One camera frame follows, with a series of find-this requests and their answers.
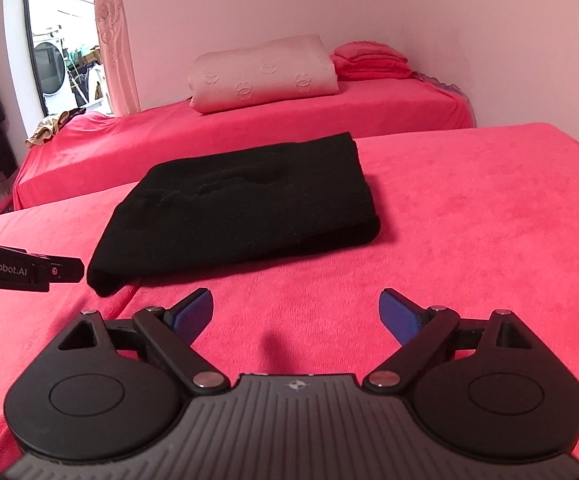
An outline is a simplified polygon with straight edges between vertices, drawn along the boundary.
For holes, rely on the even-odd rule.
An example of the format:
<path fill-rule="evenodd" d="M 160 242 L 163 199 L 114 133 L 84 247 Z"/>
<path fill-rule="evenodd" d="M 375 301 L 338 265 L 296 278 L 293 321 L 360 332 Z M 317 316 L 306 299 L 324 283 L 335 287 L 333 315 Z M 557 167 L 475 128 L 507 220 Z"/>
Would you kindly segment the black knit pants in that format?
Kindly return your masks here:
<path fill-rule="evenodd" d="M 136 281 L 364 245 L 380 229 L 350 133 L 175 159 L 114 208 L 86 280 L 108 297 Z"/>

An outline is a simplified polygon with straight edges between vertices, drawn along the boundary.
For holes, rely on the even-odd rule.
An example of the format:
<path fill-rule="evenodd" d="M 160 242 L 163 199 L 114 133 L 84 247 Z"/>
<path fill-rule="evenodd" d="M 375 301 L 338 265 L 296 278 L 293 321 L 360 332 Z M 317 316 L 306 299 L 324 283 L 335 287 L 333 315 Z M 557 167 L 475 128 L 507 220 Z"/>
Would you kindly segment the beige crumpled cloth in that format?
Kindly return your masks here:
<path fill-rule="evenodd" d="M 32 146 L 50 142 L 73 118 L 83 115 L 85 112 L 85 108 L 73 108 L 72 110 L 64 110 L 58 114 L 50 114 L 44 117 L 38 123 L 32 135 L 27 138 L 27 147 L 32 148 Z"/>

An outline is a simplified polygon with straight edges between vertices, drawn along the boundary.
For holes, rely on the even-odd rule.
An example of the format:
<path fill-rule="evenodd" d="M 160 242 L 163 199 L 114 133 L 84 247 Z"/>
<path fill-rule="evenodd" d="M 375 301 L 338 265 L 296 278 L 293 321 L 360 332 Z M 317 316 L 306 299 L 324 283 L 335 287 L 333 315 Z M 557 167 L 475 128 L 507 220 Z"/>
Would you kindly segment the pink lace curtain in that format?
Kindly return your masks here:
<path fill-rule="evenodd" d="M 123 0 L 94 0 L 100 53 L 111 109 L 116 116 L 140 111 Z"/>

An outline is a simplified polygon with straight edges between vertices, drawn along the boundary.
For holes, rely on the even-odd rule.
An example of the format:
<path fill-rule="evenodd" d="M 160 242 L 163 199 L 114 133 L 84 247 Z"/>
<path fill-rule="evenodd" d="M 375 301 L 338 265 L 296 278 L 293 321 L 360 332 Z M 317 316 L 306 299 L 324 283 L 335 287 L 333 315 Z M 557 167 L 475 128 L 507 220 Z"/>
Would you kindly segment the pink fleece blanket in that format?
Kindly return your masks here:
<path fill-rule="evenodd" d="M 358 151 L 382 223 L 371 244 L 157 278 L 107 298 L 85 283 L 0 290 L 0 469 L 18 456 L 5 394 L 58 330 L 86 309 L 129 318 L 199 287 L 214 315 L 196 350 L 231 378 L 367 374 L 396 349 L 377 313 L 391 287 L 465 318 L 510 309 L 579 379 L 579 143 L 531 124 L 375 136 Z"/>

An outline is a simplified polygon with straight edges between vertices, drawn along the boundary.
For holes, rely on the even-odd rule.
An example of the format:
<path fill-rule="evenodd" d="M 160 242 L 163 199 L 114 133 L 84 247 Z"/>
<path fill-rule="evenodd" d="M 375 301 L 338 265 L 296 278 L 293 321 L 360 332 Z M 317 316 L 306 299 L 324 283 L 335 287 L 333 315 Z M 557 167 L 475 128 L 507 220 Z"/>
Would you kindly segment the white washing machine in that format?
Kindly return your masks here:
<path fill-rule="evenodd" d="M 67 64 L 58 42 L 36 42 L 33 55 L 47 114 L 58 114 L 76 108 L 76 97 L 71 90 Z"/>

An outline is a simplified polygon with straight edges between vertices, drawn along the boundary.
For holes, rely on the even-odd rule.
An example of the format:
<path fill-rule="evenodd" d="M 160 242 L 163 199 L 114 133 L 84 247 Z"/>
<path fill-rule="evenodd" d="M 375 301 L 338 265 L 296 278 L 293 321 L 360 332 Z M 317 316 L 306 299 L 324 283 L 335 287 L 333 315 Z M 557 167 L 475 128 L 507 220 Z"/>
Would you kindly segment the window with dark frame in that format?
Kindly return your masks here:
<path fill-rule="evenodd" d="M 56 40 L 67 64 L 76 108 L 109 115 L 111 105 L 99 49 L 94 0 L 24 0 L 24 10 L 32 70 L 42 111 L 47 114 L 36 74 L 33 47 L 36 42 Z"/>

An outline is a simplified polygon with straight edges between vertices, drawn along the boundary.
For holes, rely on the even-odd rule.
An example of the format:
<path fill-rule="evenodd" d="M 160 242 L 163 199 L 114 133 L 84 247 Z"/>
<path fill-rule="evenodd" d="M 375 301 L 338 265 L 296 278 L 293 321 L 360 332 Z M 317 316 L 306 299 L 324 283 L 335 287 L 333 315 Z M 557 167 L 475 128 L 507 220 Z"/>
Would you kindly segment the red covered far bed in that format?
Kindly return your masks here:
<path fill-rule="evenodd" d="M 349 132 L 355 139 L 472 128 L 471 103 L 429 80 L 340 82 L 333 96 L 203 115 L 183 101 L 124 117 L 88 112 L 30 148 L 12 191 L 17 210 L 138 181 L 160 162 L 303 142 Z"/>

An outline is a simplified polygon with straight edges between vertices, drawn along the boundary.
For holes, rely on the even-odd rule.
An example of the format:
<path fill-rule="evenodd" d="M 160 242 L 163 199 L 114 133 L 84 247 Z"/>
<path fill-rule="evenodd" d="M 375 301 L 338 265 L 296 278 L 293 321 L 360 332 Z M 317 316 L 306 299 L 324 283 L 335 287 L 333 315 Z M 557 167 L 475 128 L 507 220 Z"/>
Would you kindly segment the folded red blanket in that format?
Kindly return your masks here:
<path fill-rule="evenodd" d="M 375 41 L 343 44 L 334 50 L 331 59 L 340 80 L 408 79 L 413 75 L 404 54 Z"/>

